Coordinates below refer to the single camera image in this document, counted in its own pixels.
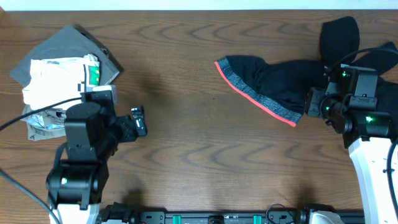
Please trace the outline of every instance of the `red trim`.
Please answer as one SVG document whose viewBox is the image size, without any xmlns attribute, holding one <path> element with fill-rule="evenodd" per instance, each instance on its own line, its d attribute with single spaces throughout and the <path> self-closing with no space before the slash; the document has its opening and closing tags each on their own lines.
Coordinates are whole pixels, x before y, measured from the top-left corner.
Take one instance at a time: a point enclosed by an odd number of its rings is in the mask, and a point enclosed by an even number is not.
<svg viewBox="0 0 398 224">
<path fill-rule="evenodd" d="M 270 109 L 266 108 L 265 106 L 261 105 L 259 102 L 257 102 L 256 100 L 254 100 L 253 98 L 251 98 L 249 95 L 245 94 L 244 92 L 242 92 L 241 90 L 237 89 L 234 85 L 232 85 L 229 80 L 225 77 L 223 71 L 221 70 L 220 66 L 218 65 L 217 62 L 214 62 L 214 64 L 216 64 L 216 67 L 218 69 L 218 72 L 220 73 L 220 75 L 224 78 L 224 80 L 228 83 L 228 85 L 230 87 L 232 87 L 232 89 L 234 89 L 235 91 L 237 91 L 238 93 L 240 93 L 242 96 L 246 97 L 248 100 L 250 100 L 252 103 L 254 103 L 256 106 L 260 107 L 261 109 L 263 109 L 265 112 L 269 113 L 271 116 L 273 116 L 274 118 L 281 120 L 285 123 L 288 123 L 291 125 L 291 127 L 296 127 L 296 124 L 293 121 L 289 121 L 277 114 L 275 114 L 274 112 L 272 112 Z"/>
</svg>

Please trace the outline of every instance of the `white backdrop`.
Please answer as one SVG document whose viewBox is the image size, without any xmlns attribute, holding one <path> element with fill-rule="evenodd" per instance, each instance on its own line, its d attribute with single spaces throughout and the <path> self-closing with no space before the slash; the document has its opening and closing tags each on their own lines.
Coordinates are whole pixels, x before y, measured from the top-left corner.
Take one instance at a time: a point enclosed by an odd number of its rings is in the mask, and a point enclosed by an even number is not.
<svg viewBox="0 0 398 224">
<path fill-rule="evenodd" d="M 5 11 L 398 9 L 398 0 L 0 0 L 0 6 Z"/>
</svg>

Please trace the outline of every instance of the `wooden table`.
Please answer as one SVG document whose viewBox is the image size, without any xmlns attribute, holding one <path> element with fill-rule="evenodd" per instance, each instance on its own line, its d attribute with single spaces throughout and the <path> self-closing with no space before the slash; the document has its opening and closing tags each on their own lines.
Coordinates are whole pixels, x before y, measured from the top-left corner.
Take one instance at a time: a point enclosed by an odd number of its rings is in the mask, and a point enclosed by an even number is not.
<svg viewBox="0 0 398 224">
<path fill-rule="evenodd" d="M 22 87 L 9 72 L 67 24 L 79 24 L 124 67 L 119 115 L 146 107 L 149 134 L 109 160 L 104 205 L 168 210 L 265 210 L 298 202 L 361 208 L 341 136 L 320 119 L 282 123 L 232 90 L 214 61 L 234 54 L 269 63 L 317 59 L 322 22 L 356 18 L 361 46 L 398 43 L 396 11 L 7 12 L 0 25 L 0 122 L 20 115 Z M 398 82 L 398 68 L 384 75 Z M 28 141 L 24 122 L 0 133 L 0 165 L 41 198 L 65 138 Z M 48 223 L 29 197 L 0 178 L 0 223 Z"/>
</svg>

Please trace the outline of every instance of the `gray fabric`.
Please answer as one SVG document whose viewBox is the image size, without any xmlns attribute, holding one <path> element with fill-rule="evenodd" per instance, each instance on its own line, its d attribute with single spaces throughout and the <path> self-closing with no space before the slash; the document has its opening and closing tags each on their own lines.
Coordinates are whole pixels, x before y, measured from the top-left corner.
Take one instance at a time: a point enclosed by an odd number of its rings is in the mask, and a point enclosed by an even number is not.
<svg viewBox="0 0 398 224">
<path fill-rule="evenodd" d="M 26 114 L 31 112 L 31 108 L 29 105 L 26 105 L 22 114 Z M 60 117 L 57 116 L 57 112 L 63 113 L 61 110 L 50 109 L 43 112 L 37 113 L 43 117 L 45 126 L 48 124 L 63 124 L 65 121 L 66 116 L 61 115 Z M 57 138 L 65 135 L 65 128 L 60 129 L 45 129 L 45 128 L 37 128 L 28 122 L 27 124 L 27 138 L 28 140 L 42 140 L 42 139 L 50 139 L 50 138 Z"/>
<path fill-rule="evenodd" d="M 83 57 L 86 54 L 93 54 L 98 57 L 99 70 L 101 71 L 99 85 L 108 85 L 117 77 L 119 70 L 108 56 L 72 25 L 67 25 L 32 49 L 17 67 L 10 72 L 10 76 L 23 87 L 26 87 L 30 83 L 31 59 Z"/>
<path fill-rule="evenodd" d="M 256 102 L 258 102 L 262 106 L 265 106 L 273 113 L 277 114 L 278 116 L 285 118 L 286 120 L 289 120 L 291 122 L 294 122 L 295 124 L 298 123 L 298 121 L 302 117 L 301 114 L 290 111 L 284 108 L 282 105 L 275 102 L 274 100 L 264 95 L 256 93 L 252 88 L 250 88 L 250 86 L 247 86 L 245 82 L 237 74 L 235 74 L 232 71 L 232 68 L 229 65 L 229 62 L 226 58 L 218 60 L 217 63 L 220 66 L 220 69 L 223 71 L 225 78 L 230 82 L 230 84 L 235 86 L 238 90 L 247 94 Z"/>
</svg>

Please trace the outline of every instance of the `stack of cloth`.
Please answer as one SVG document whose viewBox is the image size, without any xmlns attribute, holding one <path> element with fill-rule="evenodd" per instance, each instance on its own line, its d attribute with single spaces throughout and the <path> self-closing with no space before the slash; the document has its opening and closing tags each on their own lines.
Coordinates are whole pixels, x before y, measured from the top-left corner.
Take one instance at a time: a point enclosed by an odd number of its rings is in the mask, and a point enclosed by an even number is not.
<svg viewBox="0 0 398 224">
<path fill-rule="evenodd" d="M 394 43 L 380 47 L 397 50 Z M 271 116 L 295 127 L 303 116 L 311 87 L 326 88 L 325 70 L 359 49 L 359 29 L 354 18 L 344 17 L 323 24 L 320 34 L 320 60 L 293 60 L 268 64 L 262 58 L 246 55 L 225 56 L 215 62 L 228 85 Z M 358 60 L 355 55 L 343 64 L 373 68 L 379 75 L 398 63 L 398 55 L 373 51 Z M 376 111 L 388 112 L 398 129 L 398 84 L 377 81 Z"/>
<path fill-rule="evenodd" d="M 26 106 L 22 114 L 80 97 L 80 93 L 108 85 L 119 75 L 108 51 L 98 47 L 88 36 L 68 25 L 31 50 L 10 72 L 10 76 L 24 87 Z M 64 103 L 23 119 L 27 123 L 28 139 L 64 136 L 65 112 L 78 103 L 81 101 Z"/>
</svg>

